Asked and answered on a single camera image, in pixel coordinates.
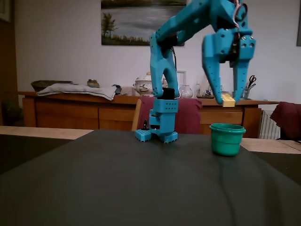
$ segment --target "glass jar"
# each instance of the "glass jar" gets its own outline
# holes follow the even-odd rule
[[[181,98],[192,98],[193,92],[189,85],[181,85],[179,88]]]

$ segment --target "folded cloth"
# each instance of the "folded cloth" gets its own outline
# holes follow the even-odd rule
[[[91,88],[87,85],[56,83],[38,92],[37,95],[46,96],[46,95],[58,94],[58,93],[81,93],[81,94],[90,94],[98,97],[104,97],[108,100],[113,100],[115,96],[115,90],[116,90],[116,86],[110,86],[105,88]]]
[[[301,105],[280,102],[271,117],[290,139],[301,138]]]
[[[154,106],[155,97],[140,97],[141,107],[137,128],[143,128],[144,120],[149,121],[150,109]],[[202,102],[193,98],[180,98],[179,111],[175,115],[175,128],[178,133],[199,134],[201,117],[199,110],[202,108]]]

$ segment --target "wire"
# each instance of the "wire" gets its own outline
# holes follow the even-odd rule
[[[174,51],[174,47],[171,47],[171,50],[174,54],[174,67],[175,67],[175,70],[177,70],[177,57],[175,56],[175,51]]]

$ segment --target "blue robotic arm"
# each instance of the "blue robotic arm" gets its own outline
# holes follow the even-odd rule
[[[154,96],[162,97],[165,75],[174,97],[179,96],[176,68],[171,48],[181,45],[195,33],[212,25],[215,34],[206,35],[202,45],[202,63],[216,101],[222,104],[220,63],[233,68],[234,99],[240,99],[253,58],[256,41],[248,28],[247,6],[239,0],[193,0],[170,18],[150,37],[150,71]]]

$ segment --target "painting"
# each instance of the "painting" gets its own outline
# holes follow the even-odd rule
[[[149,46],[149,37],[186,0],[102,0],[102,45]]]
[[[0,19],[10,22],[11,0],[0,0]]]

